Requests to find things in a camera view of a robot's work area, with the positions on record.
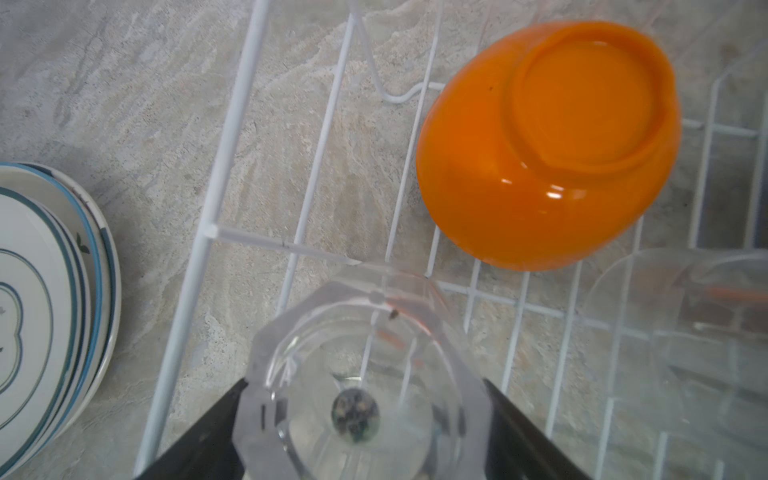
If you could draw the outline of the white plate strawberry pattern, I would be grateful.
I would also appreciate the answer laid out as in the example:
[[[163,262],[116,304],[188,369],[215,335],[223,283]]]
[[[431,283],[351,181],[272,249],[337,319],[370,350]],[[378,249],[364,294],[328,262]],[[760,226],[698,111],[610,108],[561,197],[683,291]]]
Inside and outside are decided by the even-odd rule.
[[[11,185],[45,206],[76,240],[90,289],[87,359],[77,392],[57,413],[45,441],[60,436],[83,413],[106,375],[120,323],[122,286],[115,242],[107,221],[87,191],[64,173],[35,163],[11,166]]]

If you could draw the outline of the clear glass cup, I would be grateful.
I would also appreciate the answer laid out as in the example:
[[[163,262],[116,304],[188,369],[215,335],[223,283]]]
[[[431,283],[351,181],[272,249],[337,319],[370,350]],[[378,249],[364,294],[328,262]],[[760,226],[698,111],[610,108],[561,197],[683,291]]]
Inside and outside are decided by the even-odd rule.
[[[260,328],[233,443],[250,479],[481,479],[492,406],[431,279],[342,269]]]
[[[657,248],[608,268],[580,311],[602,393],[755,479],[767,475],[767,253]]]

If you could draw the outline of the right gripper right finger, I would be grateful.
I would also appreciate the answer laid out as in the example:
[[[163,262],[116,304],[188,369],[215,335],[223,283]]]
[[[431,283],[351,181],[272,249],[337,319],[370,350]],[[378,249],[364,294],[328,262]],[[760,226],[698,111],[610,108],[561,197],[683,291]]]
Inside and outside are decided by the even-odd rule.
[[[483,383],[493,405],[487,479],[590,479],[492,382]]]

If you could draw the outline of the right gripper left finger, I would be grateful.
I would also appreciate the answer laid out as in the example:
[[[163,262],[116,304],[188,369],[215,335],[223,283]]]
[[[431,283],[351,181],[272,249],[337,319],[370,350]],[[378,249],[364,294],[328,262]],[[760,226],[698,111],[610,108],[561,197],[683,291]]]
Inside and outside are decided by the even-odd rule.
[[[247,385],[245,379],[235,383],[136,479],[241,480],[245,469],[232,435],[240,396]]]

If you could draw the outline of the clear glass cup back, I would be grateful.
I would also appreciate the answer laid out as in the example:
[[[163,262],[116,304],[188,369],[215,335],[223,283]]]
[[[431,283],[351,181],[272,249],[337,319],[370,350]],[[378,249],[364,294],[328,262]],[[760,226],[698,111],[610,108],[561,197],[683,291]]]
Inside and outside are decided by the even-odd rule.
[[[767,253],[657,248],[608,268],[580,311],[602,393],[755,479],[767,475]]]

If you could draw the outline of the white deep plate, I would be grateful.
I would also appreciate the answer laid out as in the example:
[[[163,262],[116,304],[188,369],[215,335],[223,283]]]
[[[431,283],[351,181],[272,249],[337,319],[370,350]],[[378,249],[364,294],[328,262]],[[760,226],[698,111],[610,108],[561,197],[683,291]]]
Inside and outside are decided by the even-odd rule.
[[[12,165],[13,164],[11,163],[3,163],[1,165],[1,191],[2,189],[7,188],[17,192],[12,188],[12,185],[11,185],[11,173],[12,173],[11,166]],[[39,453],[44,446],[46,446],[51,442],[51,441],[50,442],[45,441],[46,432],[52,426],[52,424],[56,421],[57,413],[60,411],[60,409],[66,406],[68,401],[77,392],[76,387],[78,385],[78,381],[81,379],[81,375],[84,367],[84,361],[87,359],[85,353],[88,351],[88,349],[83,346],[83,341],[86,339],[86,337],[90,335],[89,320],[91,319],[90,289],[88,286],[88,277],[86,275],[83,261],[80,258],[80,250],[77,248],[76,240],[68,232],[66,227],[63,226],[59,220],[57,220],[56,216],[52,214],[45,206],[43,206],[42,204],[38,203],[37,201],[29,197],[27,198],[36,202],[38,205],[40,205],[53,218],[53,220],[57,223],[58,227],[60,228],[60,231],[62,232],[62,235],[64,236],[64,239],[68,245],[68,252],[71,256],[72,263],[74,266],[74,280],[75,280],[75,285],[77,287],[77,294],[78,294],[78,314],[77,314],[77,327],[75,332],[75,343],[74,343],[72,363],[71,363],[72,369],[69,374],[68,381],[66,383],[66,387],[63,392],[63,395],[59,399],[58,408],[55,412],[55,415],[49,421],[46,431],[38,438],[36,443],[23,457],[22,462],[18,464],[12,471],[14,471],[23,463],[31,459],[35,454]]]

